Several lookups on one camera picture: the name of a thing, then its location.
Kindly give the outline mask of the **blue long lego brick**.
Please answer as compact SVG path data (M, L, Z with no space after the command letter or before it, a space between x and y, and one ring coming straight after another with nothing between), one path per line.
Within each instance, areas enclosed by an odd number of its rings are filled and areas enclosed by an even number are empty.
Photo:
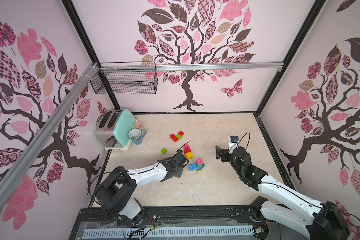
M197 169L203 169L203 168L198 168L197 164L192 164L192 165L189 165L188 167L189 167L190 172L197 171Z

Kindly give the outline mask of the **pink lego brick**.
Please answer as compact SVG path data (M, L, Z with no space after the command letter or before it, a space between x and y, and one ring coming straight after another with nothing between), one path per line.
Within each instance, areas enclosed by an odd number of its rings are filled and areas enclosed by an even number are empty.
M197 159L197 165L203 165L204 162L201 158Z

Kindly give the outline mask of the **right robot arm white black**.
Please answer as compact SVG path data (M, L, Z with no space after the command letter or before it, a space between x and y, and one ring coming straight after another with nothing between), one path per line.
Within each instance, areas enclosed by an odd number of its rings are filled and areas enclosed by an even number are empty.
M245 148L238 145L228 149L216 147L216 158L230 163L246 186L282 203L279 206L267 198L256 198L249 210L255 222L271 220L309 240L347 240L350 237L352 231L346 222L350 213L341 211L330 201L322 203L280 183L254 166Z

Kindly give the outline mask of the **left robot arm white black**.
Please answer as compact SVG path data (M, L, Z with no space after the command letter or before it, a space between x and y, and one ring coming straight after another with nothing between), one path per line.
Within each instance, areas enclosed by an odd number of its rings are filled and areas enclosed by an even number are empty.
M188 163L183 151L178 149L172 157L158 160L145 168L127 170L119 166L109 172L95 188L92 198L100 205L106 217L122 216L134 225L140 224L145 210L138 200L132 198L134 191L153 182L180 178Z

